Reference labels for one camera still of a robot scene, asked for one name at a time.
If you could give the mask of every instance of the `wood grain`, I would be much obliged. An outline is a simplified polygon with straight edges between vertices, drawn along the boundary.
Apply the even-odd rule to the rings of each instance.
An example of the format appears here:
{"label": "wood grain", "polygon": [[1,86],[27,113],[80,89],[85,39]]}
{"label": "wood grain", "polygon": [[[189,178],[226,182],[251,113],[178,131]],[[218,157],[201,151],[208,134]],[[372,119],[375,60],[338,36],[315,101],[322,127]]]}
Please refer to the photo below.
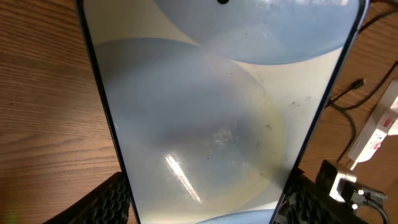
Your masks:
{"label": "wood grain", "polygon": [[[368,19],[388,8],[373,5]],[[397,21],[387,17],[358,37],[334,93],[357,78],[367,84],[339,103],[358,101],[398,60]],[[359,129],[382,92],[350,111]],[[349,134],[344,117],[326,109],[300,167],[314,179]],[[387,190],[398,174],[396,145],[388,137],[374,159],[359,164],[359,180]],[[42,223],[118,170],[74,2],[1,0],[0,223]]]}

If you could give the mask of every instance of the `power strip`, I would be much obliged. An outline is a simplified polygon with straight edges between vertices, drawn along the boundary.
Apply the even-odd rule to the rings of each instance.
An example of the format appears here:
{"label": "power strip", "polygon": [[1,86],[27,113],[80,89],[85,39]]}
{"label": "power strip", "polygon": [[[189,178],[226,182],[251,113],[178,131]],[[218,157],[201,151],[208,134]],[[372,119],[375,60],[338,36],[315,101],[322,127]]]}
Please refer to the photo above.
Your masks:
{"label": "power strip", "polygon": [[372,158],[387,135],[398,134],[398,78],[391,81],[365,126],[355,139],[347,156],[359,162]]}

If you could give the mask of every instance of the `phone wallpaper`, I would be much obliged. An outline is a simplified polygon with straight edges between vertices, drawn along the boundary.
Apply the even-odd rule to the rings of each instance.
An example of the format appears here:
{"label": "phone wallpaper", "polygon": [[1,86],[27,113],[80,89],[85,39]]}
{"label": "phone wallpaper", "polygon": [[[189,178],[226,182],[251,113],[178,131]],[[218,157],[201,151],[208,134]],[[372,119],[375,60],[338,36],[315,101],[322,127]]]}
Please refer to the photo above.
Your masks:
{"label": "phone wallpaper", "polygon": [[357,0],[85,0],[141,223],[267,223]]}

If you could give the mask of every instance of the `brown wood surface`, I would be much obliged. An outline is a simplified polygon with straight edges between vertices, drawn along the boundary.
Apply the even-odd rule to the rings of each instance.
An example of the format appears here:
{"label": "brown wood surface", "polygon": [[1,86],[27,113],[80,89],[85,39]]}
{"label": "brown wood surface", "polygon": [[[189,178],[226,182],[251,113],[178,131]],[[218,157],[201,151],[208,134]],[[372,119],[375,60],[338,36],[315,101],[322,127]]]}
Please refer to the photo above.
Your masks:
{"label": "brown wood surface", "polygon": [[[389,9],[375,4],[368,18]],[[398,60],[398,15],[361,34],[334,90],[367,84],[362,98]],[[350,111],[361,129],[387,85]],[[300,168],[314,179],[350,137],[347,120],[328,108]],[[398,138],[359,164],[359,181],[387,190],[398,178]],[[0,223],[42,223],[119,171],[72,0],[0,1]]]}

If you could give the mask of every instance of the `white screen area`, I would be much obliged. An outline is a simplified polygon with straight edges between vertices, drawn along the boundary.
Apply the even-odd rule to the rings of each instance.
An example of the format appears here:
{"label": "white screen area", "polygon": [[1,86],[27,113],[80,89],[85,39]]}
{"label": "white screen area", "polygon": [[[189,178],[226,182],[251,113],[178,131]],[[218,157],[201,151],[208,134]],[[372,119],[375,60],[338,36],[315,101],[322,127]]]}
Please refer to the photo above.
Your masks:
{"label": "white screen area", "polygon": [[358,0],[85,0],[138,216],[267,223]]}

